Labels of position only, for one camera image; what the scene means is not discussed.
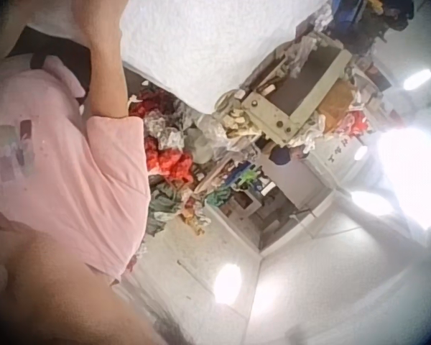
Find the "beige machine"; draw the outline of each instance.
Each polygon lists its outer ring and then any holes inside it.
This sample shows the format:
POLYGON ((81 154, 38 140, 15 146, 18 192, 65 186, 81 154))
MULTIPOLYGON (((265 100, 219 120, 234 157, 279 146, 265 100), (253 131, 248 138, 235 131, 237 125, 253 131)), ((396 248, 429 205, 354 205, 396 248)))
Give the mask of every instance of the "beige machine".
POLYGON ((298 133, 323 101, 335 82, 344 76, 352 55, 328 37, 325 44, 318 45, 303 65, 297 78, 288 75, 275 84, 287 59, 276 59, 262 73, 264 78, 256 84, 254 91, 241 102, 241 108, 250 120, 269 138, 280 146, 285 146, 298 133), (274 90, 266 94, 265 85, 274 85, 274 90))

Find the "pink t-shirt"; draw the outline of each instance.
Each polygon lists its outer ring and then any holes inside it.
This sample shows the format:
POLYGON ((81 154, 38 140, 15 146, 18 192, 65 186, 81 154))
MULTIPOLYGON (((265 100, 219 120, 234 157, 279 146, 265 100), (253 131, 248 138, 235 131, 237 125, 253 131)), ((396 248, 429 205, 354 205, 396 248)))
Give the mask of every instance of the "pink t-shirt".
POLYGON ((83 123, 80 85, 58 63, 0 82, 0 212, 120 279, 147 222, 142 120, 83 123))

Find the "yellow fabric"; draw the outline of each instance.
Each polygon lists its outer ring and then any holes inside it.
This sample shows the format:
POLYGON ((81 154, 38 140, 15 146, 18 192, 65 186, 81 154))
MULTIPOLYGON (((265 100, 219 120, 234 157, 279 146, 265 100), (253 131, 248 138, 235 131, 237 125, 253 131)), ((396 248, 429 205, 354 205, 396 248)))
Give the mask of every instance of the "yellow fabric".
POLYGON ((369 2, 376 13, 383 13, 383 4, 380 0, 369 0, 369 2))

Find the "white cloth sheet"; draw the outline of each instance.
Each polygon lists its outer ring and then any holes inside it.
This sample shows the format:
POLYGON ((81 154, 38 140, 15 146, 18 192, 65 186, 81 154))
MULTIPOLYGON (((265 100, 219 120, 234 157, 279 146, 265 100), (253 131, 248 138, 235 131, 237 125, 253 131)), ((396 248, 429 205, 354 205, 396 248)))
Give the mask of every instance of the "white cloth sheet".
MULTIPOLYGON (((49 0, 32 27, 80 42, 71 0, 49 0)), ((210 114, 325 0, 130 0, 121 29, 125 66, 210 114)))

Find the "ceiling light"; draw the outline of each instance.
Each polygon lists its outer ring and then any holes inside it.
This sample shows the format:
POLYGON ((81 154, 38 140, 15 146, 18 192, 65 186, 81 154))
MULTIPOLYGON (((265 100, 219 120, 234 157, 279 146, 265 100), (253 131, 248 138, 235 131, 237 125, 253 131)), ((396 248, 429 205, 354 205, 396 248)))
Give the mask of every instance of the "ceiling light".
POLYGON ((214 284, 215 301, 221 304, 233 304, 241 289, 241 270, 235 264, 227 264, 218 273, 214 284))
POLYGON ((403 212, 423 229, 431 227, 431 139, 415 128, 387 132, 379 157, 403 212))
POLYGON ((359 147, 358 151, 354 155, 354 160, 362 160, 364 158, 364 156, 367 154, 368 150, 369 149, 365 145, 359 147))
POLYGON ((431 70, 421 70, 405 80, 404 89, 407 91, 414 90, 423 83, 426 83, 429 79, 431 79, 431 70))
POLYGON ((367 192, 352 192, 353 202, 364 211, 375 216, 384 216, 393 211, 393 206, 377 194, 367 192))

